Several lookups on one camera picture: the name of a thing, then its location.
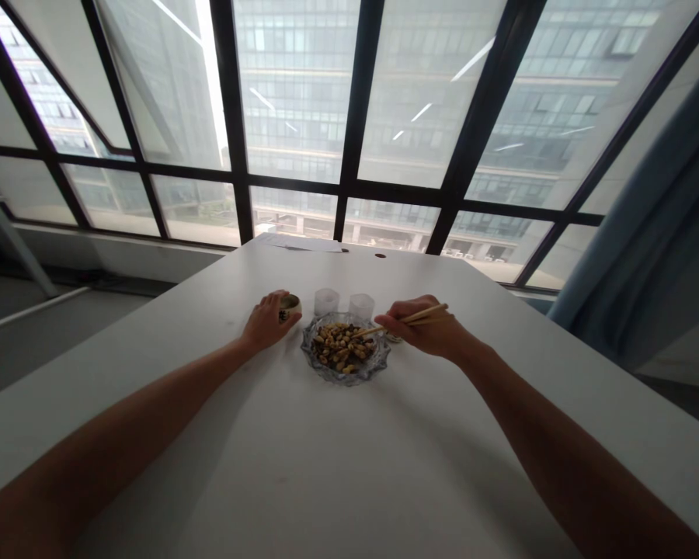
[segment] ceramic cup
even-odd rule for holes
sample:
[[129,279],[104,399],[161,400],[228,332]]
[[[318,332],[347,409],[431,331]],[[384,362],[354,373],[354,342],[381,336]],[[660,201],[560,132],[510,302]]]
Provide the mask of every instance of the ceramic cup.
[[280,323],[282,324],[291,314],[297,312],[303,312],[303,307],[301,306],[301,300],[297,295],[292,293],[286,297],[280,299]]

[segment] window frame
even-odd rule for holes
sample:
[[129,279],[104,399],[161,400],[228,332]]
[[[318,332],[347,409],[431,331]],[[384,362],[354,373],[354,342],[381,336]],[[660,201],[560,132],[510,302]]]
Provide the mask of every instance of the window frame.
[[[16,219],[7,207],[4,210],[16,222],[41,223],[50,227],[81,229],[85,231],[100,231],[105,234],[126,238],[145,238],[181,245],[204,246],[220,250],[232,250],[233,247],[211,245],[208,243],[183,241],[171,238],[162,213],[162,206],[151,183],[151,175],[165,175],[186,179],[224,182],[233,185],[236,214],[241,244],[254,237],[252,222],[252,204],[250,189],[252,186],[262,186],[272,189],[294,190],[306,193],[329,194],[337,196],[336,215],[334,222],[334,239],[341,241],[345,228],[347,200],[376,200],[408,204],[418,207],[437,208],[440,213],[427,245],[427,254],[439,255],[454,229],[459,211],[476,214],[491,214],[510,220],[538,220],[552,222],[553,225],[536,247],[526,262],[519,276],[513,283],[505,285],[521,290],[556,293],[528,286],[527,283],[534,271],[556,244],[562,233],[570,224],[600,226],[603,216],[580,212],[580,207],[596,188],[603,175],[620,154],[623,147],[637,130],[659,97],[666,90],[676,73],[699,44],[699,12],[690,25],[685,29],[660,69],[653,76],[649,85],[629,113],[626,120],[609,142],[607,148],[598,157],[587,177],[576,190],[573,197],[563,210],[551,210],[539,207],[517,206],[507,203],[468,200],[465,198],[471,179],[485,150],[487,141],[495,127],[496,119],[502,109],[505,98],[513,84],[520,62],[526,53],[529,42],[541,12],[547,0],[508,0],[500,19],[496,39],[488,57],[485,60],[479,78],[478,87],[468,107],[463,127],[457,139],[454,152],[447,165],[443,184],[439,189],[429,189],[421,186],[406,186],[384,182],[375,182],[357,178],[360,164],[360,154],[363,146],[365,122],[370,103],[370,88],[372,86],[374,65],[376,61],[378,40],[381,33],[383,18],[383,0],[361,0],[358,19],[355,58],[350,85],[349,109],[344,138],[338,136],[337,141],[343,142],[343,164],[339,184],[312,182],[301,179],[286,179],[266,175],[256,175],[249,172],[245,143],[245,120],[241,96],[241,77],[238,70],[238,52],[235,35],[235,10],[231,0],[210,0],[210,13],[213,22],[214,39],[217,50],[217,67],[220,75],[221,93],[224,104],[224,119],[228,135],[228,150],[231,160],[231,171],[192,168],[178,165],[153,163],[144,159],[140,141],[134,128],[127,101],[123,94],[119,76],[111,55],[109,44],[106,42],[99,12],[93,0],[82,0],[82,7],[88,20],[93,39],[96,42],[99,56],[103,63],[106,77],[116,101],[124,129],[130,142],[130,150],[119,150],[110,146],[100,129],[95,125],[77,96],[74,95],[68,83],[62,78],[41,46],[33,38],[26,26],[20,21],[15,11],[6,0],[0,0],[0,6],[5,14],[14,22],[26,42],[37,53],[47,70],[57,80],[73,101],[78,111],[89,123],[107,150],[115,155],[132,156],[134,160],[114,158],[94,158],[84,155],[58,153],[53,146],[35,107],[23,87],[18,71],[14,68],[7,51],[0,40],[0,80],[9,98],[26,126],[36,149],[10,148],[0,146],[0,155],[43,161],[49,169],[52,178],[57,183],[62,196],[68,204],[78,226],[62,227],[56,224]],[[297,34],[293,38],[294,48],[297,49]],[[246,55],[255,54],[258,49],[249,47]],[[586,109],[593,112],[596,100]],[[142,179],[148,201],[151,205],[160,237],[140,234],[106,231],[94,228],[85,212],[78,194],[65,175],[62,165],[84,165],[87,167],[117,169],[139,174]]]

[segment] hand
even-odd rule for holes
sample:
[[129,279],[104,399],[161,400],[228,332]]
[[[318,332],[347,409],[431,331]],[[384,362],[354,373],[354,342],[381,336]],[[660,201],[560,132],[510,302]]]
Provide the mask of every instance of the hand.
[[[430,355],[444,357],[454,363],[461,359],[472,346],[486,347],[455,319],[421,326],[407,326],[399,320],[438,304],[440,302],[432,295],[396,301],[386,314],[379,314],[374,320],[391,334],[399,336],[417,349]],[[446,314],[449,313],[440,310],[433,312],[429,317]]]
[[280,324],[280,299],[290,294],[289,291],[273,291],[262,297],[261,303],[254,307],[241,334],[241,340],[254,352],[276,344],[303,317],[301,313],[291,314]]

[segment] left hand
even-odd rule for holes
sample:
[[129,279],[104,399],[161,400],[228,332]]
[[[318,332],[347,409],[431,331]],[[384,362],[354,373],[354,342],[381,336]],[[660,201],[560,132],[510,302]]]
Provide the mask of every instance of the left hand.
[[289,291],[273,291],[262,298],[254,307],[241,334],[241,340],[254,352],[260,352],[279,342],[301,319],[301,313],[291,314],[280,324],[280,299],[290,294]]

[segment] chopsticks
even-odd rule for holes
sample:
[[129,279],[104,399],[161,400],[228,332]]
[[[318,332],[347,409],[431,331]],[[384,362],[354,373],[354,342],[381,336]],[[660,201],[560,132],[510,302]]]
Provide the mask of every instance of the chopsticks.
[[[448,303],[442,303],[439,305],[435,305],[434,307],[424,309],[418,313],[410,314],[408,317],[402,318],[401,322],[403,322],[404,324],[406,324],[408,326],[421,326],[421,325],[425,325],[425,324],[435,324],[437,322],[449,321],[449,320],[455,318],[454,314],[446,314],[445,316],[441,316],[441,317],[425,318],[435,311],[445,311],[447,308],[448,308]],[[374,334],[375,332],[380,332],[381,330],[385,330],[385,328],[383,326],[378,326],[377,328],[371,328],[370,330],[365,330],[364,332],[357,332],[352,337],[359,338],[360,336]]]

